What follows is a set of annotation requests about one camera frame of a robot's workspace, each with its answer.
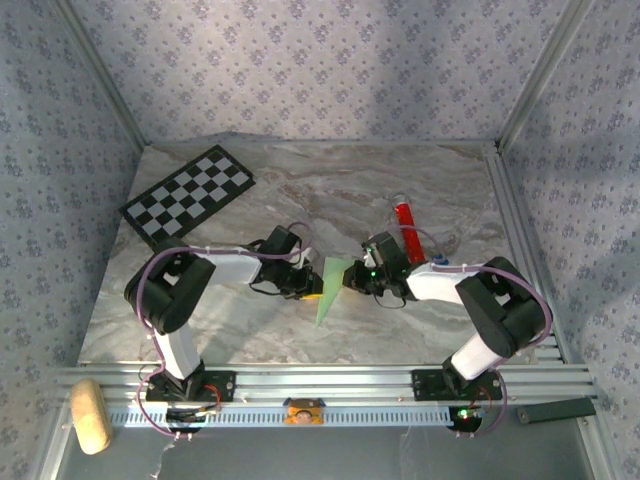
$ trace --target checkerboard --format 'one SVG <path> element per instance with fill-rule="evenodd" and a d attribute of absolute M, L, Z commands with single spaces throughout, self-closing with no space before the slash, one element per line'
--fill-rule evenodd
<path fill-rule="evenodd" d="M 220 145 L 124 205 L 120 212 L 151 247 L 182 237 L 255 185 L 253 175 Z"/>

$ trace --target green triangular object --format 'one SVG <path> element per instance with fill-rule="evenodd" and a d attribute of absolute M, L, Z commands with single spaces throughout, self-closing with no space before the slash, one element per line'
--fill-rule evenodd
<path fill-rule="evenodd" d="M 331 304 L 340 291 L 340 287 L 342 287 L 344 271 L 351 265 L 353 265 L 353 260 L 334 257 L 326 257 L 324 259 L 324 273 L 322 274 L 324 288 L 322 290 L 322 297 L 320 297 L 320 301 L 318 302 L 316 327 L 322 323 L 322 320 L 324 320 L 324 317 L 327 315 L 329 307 L 331 307 Z"/>

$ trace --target red test tube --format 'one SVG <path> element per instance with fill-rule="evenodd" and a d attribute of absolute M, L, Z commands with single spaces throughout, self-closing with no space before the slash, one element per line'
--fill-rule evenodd
<path fill-rule="evenodd" d="M 396 211 L 400 225 L 415 227 L 413 215 L 411 215 L 411 208 L 409 207 L 409 197 L 404 193 L 398 193 L 393 197 L 393 209 Z M 404 237 L 404 244 L 407 247 L 409 261 L 412 264 L 424 263 L 425 258 L 420 239 L 418 238 L 418 232 L 410 228 L 403 228 L 402 236 Z"/>

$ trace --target wallpaper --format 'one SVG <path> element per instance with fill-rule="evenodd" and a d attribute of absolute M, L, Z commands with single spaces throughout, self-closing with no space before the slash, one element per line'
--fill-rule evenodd
<path fill-rule="evenodd" d="M 26 478 L 137 160 L 56 18 L 0 3 L 0 478 Z"/>
<path fill-rule="evenodd" d="M 640 478 L 640 6 L 597 0 L 507 162 L 575 354 Z"/>
<path fill-rule="evenodd" d="M 495 138 L 566 2 L 72 4 L 154 143 Z"/>

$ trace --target marble tabletop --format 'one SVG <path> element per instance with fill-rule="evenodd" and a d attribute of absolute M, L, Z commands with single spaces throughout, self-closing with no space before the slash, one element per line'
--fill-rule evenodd
<path fill-rule="evenodd" d="M 254 173 L 256 185 L 189 233 L 184 240 L 191 245 L 246 244 L 278 224 L 302 220 L 313 229 L 315 264 L 321 268 L 324 256 L 360 258 L 362 241 L 395 224 L 390 199 L 403 191 L 411 198 L 416 224 L 444 245 L 452 263 L 510 256 L 485 163 L 474 148 L 326 142 L 222 146 Z M 210 147 L 147 147 L 130 198 Z M 426 240 L 423 245 L 432 250 Z M 122 221 L 80 362 L 156 360 L 123 298 L 125 285 L 151 253 Z M 316 309 L 317 301 L 268 297 L 246 285 L 212 285 L 190 325 L 208 364 L 441 363 L 474 332 L 463 307 L 442 302 L 410 302 L 388 310 L 371 297 L 342 289 L 319 327 Z"/>

